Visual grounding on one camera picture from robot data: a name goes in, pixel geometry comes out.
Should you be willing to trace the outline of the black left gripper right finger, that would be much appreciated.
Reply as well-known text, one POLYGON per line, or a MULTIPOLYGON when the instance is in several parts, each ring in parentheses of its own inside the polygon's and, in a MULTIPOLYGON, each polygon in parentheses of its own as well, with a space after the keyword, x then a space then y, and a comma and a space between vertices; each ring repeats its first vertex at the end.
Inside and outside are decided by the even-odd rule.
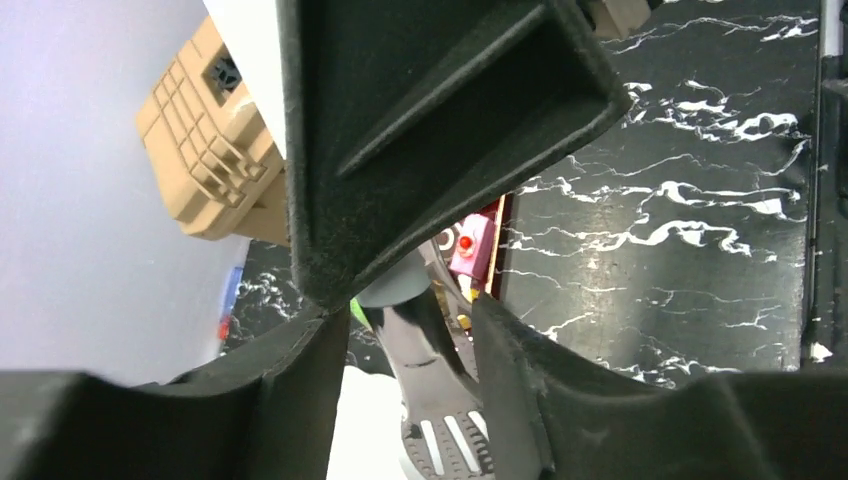
POLYGON ((843 479, 843 372, 711 374, 678 390, 606 369, 483 295, 475 357, 500 479, 843 479))

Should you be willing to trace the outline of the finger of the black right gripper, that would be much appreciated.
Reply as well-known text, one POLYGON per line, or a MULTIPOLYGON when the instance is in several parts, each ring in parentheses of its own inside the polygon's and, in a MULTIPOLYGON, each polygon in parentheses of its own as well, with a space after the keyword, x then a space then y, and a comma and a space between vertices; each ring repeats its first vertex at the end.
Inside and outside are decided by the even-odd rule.
POLYGON ((333 311, 630 98, 575 1, 283 1, 292 272, 333 311))

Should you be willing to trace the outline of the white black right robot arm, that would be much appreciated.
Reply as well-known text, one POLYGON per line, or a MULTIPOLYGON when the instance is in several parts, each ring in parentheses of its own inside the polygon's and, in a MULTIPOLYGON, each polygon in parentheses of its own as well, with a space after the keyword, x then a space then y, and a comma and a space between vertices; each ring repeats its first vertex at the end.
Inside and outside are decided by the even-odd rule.
POLYGON ((647 1, 284 1, 292 272, 334 311, 610 129, 647 1))

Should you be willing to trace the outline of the metal serving tongs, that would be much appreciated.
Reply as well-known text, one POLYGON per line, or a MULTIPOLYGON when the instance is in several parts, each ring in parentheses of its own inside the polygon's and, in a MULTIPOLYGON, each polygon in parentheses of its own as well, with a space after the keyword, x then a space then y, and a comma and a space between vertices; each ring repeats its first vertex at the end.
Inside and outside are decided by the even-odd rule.
POLYGON ((435 280, 461 306, 468 304, 432 240, 356 297, 401 391, 402 465, 412 479, 492 479, 473 347, 467 338, 454 339, 435 280))

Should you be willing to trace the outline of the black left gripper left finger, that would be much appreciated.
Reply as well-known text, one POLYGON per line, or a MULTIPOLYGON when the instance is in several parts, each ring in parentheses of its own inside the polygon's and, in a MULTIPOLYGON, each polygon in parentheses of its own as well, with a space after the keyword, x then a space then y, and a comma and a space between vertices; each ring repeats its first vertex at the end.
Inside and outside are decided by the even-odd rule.
POLYGON ((5 479, 322 479, 350 316, 303 314, 167 383, 1 376, 5 479))

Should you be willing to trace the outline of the white three-tier cake stand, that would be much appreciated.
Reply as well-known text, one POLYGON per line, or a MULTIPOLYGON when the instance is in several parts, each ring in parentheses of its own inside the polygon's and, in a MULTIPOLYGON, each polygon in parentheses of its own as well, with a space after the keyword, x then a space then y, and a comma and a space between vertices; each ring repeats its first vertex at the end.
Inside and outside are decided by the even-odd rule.
POLYGON ((328 480, 402 480, 401 394, 387 375, 344 368, 328 480))

